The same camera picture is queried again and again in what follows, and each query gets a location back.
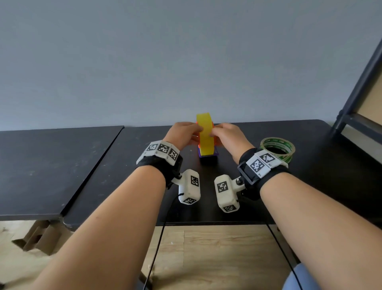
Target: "light blue wall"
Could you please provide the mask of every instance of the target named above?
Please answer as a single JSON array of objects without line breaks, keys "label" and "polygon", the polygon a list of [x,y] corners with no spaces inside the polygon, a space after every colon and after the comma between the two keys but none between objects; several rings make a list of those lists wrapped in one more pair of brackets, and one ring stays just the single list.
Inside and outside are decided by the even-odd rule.
[{"label": "light blue wall", "polygon": [[381,0],[0,1],[0,130],[332,121]]}]

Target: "cardboard box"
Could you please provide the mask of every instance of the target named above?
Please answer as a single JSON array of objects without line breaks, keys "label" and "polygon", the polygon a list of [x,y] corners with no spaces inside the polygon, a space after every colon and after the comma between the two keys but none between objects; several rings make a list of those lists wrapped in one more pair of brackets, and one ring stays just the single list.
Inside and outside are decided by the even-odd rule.
[{"label": "cardboard box", "polygon": [[12,242],[23,251],[39,249],[51,255],[62,232],[47,220],[27,221],[13,235]]}]

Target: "black metal frame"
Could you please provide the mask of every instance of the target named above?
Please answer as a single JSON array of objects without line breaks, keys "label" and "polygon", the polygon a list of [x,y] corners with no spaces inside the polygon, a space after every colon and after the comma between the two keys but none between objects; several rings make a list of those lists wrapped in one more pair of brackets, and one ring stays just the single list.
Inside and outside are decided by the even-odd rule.
[{"label": "black metal frame", "polygon": [[346,125],[353,127],[366,136],[382,144],[382,125],[357,114],[357,110],[364,101],[367,93],[374,85],[382,71],[382,40],[378,44],[366,68],[361,74],[343,109],[339,112],[333,128],[342,132]]}]

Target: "hand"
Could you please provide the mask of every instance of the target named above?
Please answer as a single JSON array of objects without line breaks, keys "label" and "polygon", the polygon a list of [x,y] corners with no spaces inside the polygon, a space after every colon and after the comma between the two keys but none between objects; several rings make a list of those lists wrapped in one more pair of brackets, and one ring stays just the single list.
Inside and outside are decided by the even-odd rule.
[{"label": "hand", "polygon": [[236,164],[239,164],[240,157],[245,151],[255,148],[238,126],[229,123],[216,125],[212,129],[211,136],[218,137],[217,143],[221,143],[231,153]]},{"label": "hand", "polygon": [[175,123],[174,126],[169,129],[163,141],[170,142],[175,145],[176,148],[182,150],[187,145],[198,145],[199,136],[197,136],[197,134],[201,131],[203,131],[203,127],[196,123]]}]

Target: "yellow toy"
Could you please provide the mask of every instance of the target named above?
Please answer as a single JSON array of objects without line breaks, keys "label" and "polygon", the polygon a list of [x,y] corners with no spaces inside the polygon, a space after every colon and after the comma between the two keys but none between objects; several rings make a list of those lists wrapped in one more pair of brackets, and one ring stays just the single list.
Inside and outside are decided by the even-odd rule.
[{"label": "yellow toy", "polygon": [[199,133],[199,157],[218,155],[215,150],[215,139],[210,136],[214,127],[210,113],[197,114],[196,123],[203,127],[203,131]]}]

